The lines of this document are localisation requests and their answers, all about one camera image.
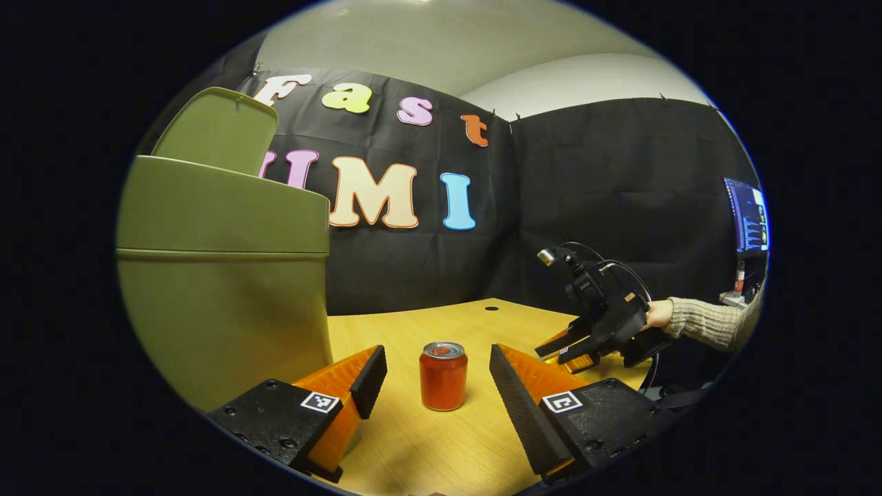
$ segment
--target beige sweater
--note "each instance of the beige sweater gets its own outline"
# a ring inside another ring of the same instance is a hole
[[[670,324],[663,330],[679,338],[682,335],[703,342],[720,351],[739,351],[747,343],[757,325],[762,305],[763,284],[747,308],[709,304],[699,300],[670,297],[674,312]]]

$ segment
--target ceiling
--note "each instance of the ceiling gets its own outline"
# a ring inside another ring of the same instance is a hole
[[[536,64],[601,53],[663,59],[554,0],[330,0],[272,26],[258,61],[263,70],[371,72],[462,96]]]

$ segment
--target soda can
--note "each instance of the soda can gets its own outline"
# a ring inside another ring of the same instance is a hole
[[[420,355],[422,404],[438,411],[456,410],[466,400],[466,349],[456,342],[430,342]]]

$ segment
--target table surface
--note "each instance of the table surface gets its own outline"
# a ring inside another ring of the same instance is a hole
[[[498,310],[486,310],[496,307]],[[525,353],[565,329],[574,317],[486,299],[410,312],[328,318],[334,360],[376,344],[385,347],[388,373],[361,440],[340,462],[335,486],[367,496],[511,496],[541,479],[524,448],[490,375],[490,346],[502,343]],[[462,344],[468,354],[466,402],[439,412],[422,406],[419,356],[434,341]],[[637,389],[651,361],[625,369],[612,354],[579,377],[615,377]]]

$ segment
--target black curtain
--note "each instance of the black curtain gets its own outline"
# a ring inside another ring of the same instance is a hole
[[[326,263],[328,313],[396,312],[457,304],[486,297],[488,289],[499,287],[507,274],[504,262],[513,262],[500,253],[516,242],[519,214],[509,124],[450,95],[358,71],[303,67],[262,71],[238,91],[255,96],[268,78],[299,74],[312,79],[273,101],[280,122],[270,145],[276,159],[266,168],[267,179],[288,181],[288,152],[318,152],[304,189],[326,196],[333,210],[339,175],[332,165],[336,157],[364,160],[378,183],[392,164],[417,170],[412,193],[419,220],[415,228],[386,227],[382,214],[369,225],[357,202],[354,210],[362,217],[358,225],[331,227],[331,256]],[[370,88],[370,108],[353,113],[323,105],[322,97],[339,83]],[[401,100],[408,97],[431,102],[430,124],[403,124],[397,118]],[[489,141],[486,147],[467,138],[463,115],[477,115],[487,125],[482,133]],[[473,229],[444,226],[448,214],[447,190],[440,179],[444,173],[471,180],[467,196],[476,222]]]
[[[286,183],[294,150],[313,150],[304,188],[333,210],[336,157],[364,160],[379,182],[390,165],[417,170],[412,183],[419,224],[387,227],[362,219],[331,227],[326,296],[329,315],[396,312],[498,297],[556,312],[579,313],[564,292],[562,268],[535,255],[575,241],[633,268],[653,299],[685,297],[718,304],[735,280],[733,214],[724,177],[759,187],[736,134],[716,109],[689,101],[602,101],[514,123],[424,86],[358,71],[287,68],[262,71],[237,91],[256,95],[273,76],[310,74],[273,107],[280,123],[265,177]],[[353,113],[322,103],[339,83],[370,88],[370,109]],[[431,124],[403,124],[407,97],[432,103]],[[463,115],[477,115],[490,141],[466,135]],[[448,229],[440,175],[468,176],[473,229]],[[661,355],[656,380],[711,380],[728,355],[690,339]]]
[[[580,308],[566,275],[535,259],[576,241],[618,259],[653,299],[720,304],[735,281],[730,177],[759,187],[737,136],[707,105],[661,98],[601,101],[512,123],[520,182],[519,303]],[[691,339],[662,352],[657,384],[712,380],[729,356]]]

